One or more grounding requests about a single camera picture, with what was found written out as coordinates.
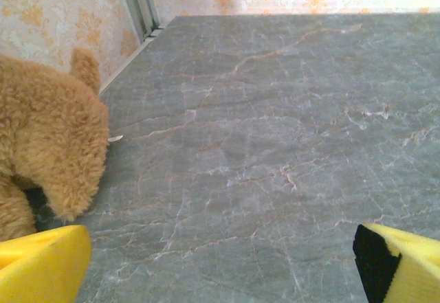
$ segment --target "marble tile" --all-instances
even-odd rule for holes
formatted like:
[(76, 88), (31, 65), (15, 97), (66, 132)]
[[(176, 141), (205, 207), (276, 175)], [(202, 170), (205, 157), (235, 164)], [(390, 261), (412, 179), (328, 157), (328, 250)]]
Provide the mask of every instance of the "marble tile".
[(176, 18), (102, 95), (78, 302), (366, 302), (359, 223), (440, 238), (439, 47), (438, 14)]

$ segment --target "teddy bear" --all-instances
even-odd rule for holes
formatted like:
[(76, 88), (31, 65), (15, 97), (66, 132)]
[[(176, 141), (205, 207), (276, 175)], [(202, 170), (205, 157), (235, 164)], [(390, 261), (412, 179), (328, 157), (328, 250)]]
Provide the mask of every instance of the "teddy bear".
[(109, 144), (99, 63), (75, 47), (70, 66), (0, 55), (0, 241), (36, 232), (24, 189), (40, 187), (62, 221), (88, 210), (98, 191)]

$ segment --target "small white object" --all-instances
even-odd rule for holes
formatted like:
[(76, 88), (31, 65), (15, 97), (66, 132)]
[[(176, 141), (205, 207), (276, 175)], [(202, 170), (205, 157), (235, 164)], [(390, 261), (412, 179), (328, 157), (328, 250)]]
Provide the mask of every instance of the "small white object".
[(124, 137), (124, 135), (112, 137), (112, 138), (109, 138), (108, 141), (109, 141), (109, 143), (114, 143), (114, 142), (117, 142), (118, 140), (120, 140), (123, 137)]

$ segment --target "plush toy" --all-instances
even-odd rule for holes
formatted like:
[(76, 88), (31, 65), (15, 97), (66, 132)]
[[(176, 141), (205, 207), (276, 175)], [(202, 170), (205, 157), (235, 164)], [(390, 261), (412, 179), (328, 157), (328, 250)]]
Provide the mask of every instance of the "plush toy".
[(76, 48), (70, 65), (66, 74), (0, 55), (0, 241), (36, 231), (22, 189), (41, 187), (63, 221), (98, 191), (109, 135), (99, 64)]

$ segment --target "gray marble floor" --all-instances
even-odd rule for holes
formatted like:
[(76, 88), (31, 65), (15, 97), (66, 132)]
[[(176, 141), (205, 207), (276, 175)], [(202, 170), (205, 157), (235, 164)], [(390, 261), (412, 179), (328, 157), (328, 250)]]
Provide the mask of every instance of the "gray marble floor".
[(102, 95), (78, 302), (366, 302), (359, 223), (440, 238), (439, 52), (439, 14), (176, 18)]

